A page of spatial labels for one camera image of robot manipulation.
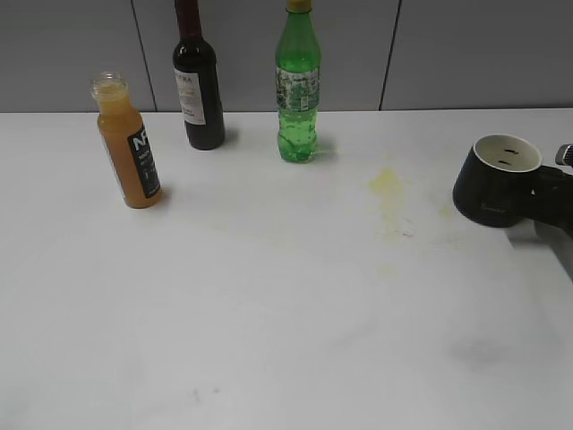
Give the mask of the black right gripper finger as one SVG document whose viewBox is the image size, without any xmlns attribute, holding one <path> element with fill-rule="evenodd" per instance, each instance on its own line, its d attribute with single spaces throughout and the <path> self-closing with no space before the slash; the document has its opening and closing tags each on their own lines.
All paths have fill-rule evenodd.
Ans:
<svg viewBox="0 0 573 430">
<path fill-rule="evenodd" d="M 550 201 L 553 187 L 560 182 L 550 178 L 552 167 L 541 166 L 528 173 L 500 172 L 481 196 L 481 223 L 489 227 L 512 227 L 522 219 L 558 223 Z"/>
</svg>

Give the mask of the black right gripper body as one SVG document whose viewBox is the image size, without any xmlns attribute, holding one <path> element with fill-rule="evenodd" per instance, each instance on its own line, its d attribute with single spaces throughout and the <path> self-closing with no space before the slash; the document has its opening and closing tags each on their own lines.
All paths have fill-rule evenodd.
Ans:
<svg viewBox="0 0 573 430">
<path fill-rule="evenodd" d="M 560 182 L 553 187 L 550 201 L 555 208 L 558 223 L 535 222 L 535 233 L 548 245 L 560 262 L 563 270 L 572 280 L 572 174 L 552 168 L 550 178 Z"/>
</svg>

